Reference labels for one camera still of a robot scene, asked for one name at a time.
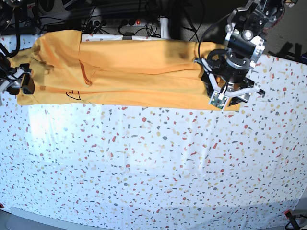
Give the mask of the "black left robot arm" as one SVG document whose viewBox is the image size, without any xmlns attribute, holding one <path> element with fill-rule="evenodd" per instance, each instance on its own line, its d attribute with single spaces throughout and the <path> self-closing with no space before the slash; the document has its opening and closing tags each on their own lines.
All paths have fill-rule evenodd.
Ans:
<svg viewBox="0 0 307 230">
<path fill-rule="evenodd" d="M 265 32 L 275 26 L 285 12 L 283 0 L 250 0 L 224 18 L 226 36 L 224 49 L 215 49 L 195 62 L 204 69 L 209 103 L 217 109 L 247 103 L 253 93 L 265 91 L 246 75 L 265 50 Z"/>
</svg>

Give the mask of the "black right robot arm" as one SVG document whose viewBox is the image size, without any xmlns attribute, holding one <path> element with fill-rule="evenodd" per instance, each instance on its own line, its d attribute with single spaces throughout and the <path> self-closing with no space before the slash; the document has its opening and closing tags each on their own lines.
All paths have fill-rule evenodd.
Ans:
<svg viewBox="0 0 307 230">
<path fill-rule="evenodd" d="M 10 58 L 20 51 L 20 17 L 24 0 L 2 0 L 0 2 L 0 91 L 10 95 L 32 95 L 35 84 L 30 64 L 22 63 L 13 67 Z"/>
</svg>

